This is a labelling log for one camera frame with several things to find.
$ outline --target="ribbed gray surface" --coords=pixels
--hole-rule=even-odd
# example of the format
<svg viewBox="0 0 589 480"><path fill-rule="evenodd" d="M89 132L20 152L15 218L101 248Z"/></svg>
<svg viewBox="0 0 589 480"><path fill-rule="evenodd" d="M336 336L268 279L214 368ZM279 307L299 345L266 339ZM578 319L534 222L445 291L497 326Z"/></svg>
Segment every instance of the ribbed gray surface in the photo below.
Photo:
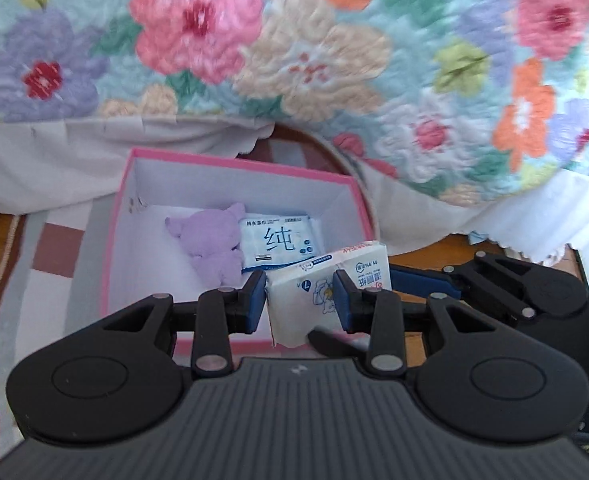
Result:
<svg viewBox="0 0 589 480"><path fill-rule="evenodd" d="M369 380L349 360L246 359L197 382L146 434L90 450L29 441L2 460L0 478L589 480L589 458L565 439L501 448L452 436L404 386Z"/></svg>

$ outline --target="quilted bedspread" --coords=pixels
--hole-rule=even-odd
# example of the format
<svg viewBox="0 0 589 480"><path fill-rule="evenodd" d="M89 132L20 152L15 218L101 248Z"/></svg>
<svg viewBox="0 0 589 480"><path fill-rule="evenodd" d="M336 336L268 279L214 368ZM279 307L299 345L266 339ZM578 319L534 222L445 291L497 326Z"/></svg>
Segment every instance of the quilted bedspread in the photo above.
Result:
<svg viewBox="0 0 589 480"><path fill-rule="evenodd" d="M457 205L589 175L589 0L0 0L0 123L203 114Z"/></svg>

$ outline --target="teddy bear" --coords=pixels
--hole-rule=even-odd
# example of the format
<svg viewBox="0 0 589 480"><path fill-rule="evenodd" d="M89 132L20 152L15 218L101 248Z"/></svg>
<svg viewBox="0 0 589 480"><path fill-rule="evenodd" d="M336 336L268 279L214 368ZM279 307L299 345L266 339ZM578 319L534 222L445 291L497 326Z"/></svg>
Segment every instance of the teddy bear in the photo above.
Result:
<svg viewBox="0 0 589 480"><path fill-rule="evenodd" d="M182 249L206 290L241 286L243 253L239 249L246 207L235 203L226 210L204 209L188 218L166 218L170 234Z"/></svg>

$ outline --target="white fabric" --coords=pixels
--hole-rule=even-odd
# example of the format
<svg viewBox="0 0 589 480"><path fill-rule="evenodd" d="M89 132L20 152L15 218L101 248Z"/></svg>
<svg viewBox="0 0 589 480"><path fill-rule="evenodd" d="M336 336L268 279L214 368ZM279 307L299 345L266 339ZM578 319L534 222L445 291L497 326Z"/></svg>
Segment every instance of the white fabric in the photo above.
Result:
<svg viewBox="0 0 589 480"><path fill-rule="evenodd" d="M0 212L31 213L113 193L133 146L234 157L273 129L269 121L229 117L0 124Z"/></svg>
<svg viewBox="0 0 589 480"><path fill-rule="evenodd" d="M502 247L544 262L565 244L589 242L589 177L559 171L536 189L463 208L435 200L359 162L389 254L428 246L452 233L488 234Z"/></svg>

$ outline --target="purple flower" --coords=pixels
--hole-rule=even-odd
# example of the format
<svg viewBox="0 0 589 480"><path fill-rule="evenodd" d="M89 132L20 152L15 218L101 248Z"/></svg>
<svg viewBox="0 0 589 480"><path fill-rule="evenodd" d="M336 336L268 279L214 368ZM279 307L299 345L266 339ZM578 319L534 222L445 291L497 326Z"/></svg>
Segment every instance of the purple flower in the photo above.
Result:
<svg viewBox="0 0 589 480"><path fill-rule="evenodd" d="M91 115L98 106L95 80L107 70L107 57L90 57L102 31L77 34L54 9L35 10L7 32L0 49L0 115L6 122Z"/></svg>
<svg viewBox="0 0 589 480"><path fill-rule="evenodd" d="M548 121L549 152L562 162L571 160L589 142L589 99L570 99L565 113Z"/></svg>
<svg viewBox="0 0 589 480"><path fill-rule="evenodd" d="M482 0L462 13L457 31L490 56L489 75L498 85L507 85L514 64L513 42L507 34L503 15L514 0Z"/></svg>

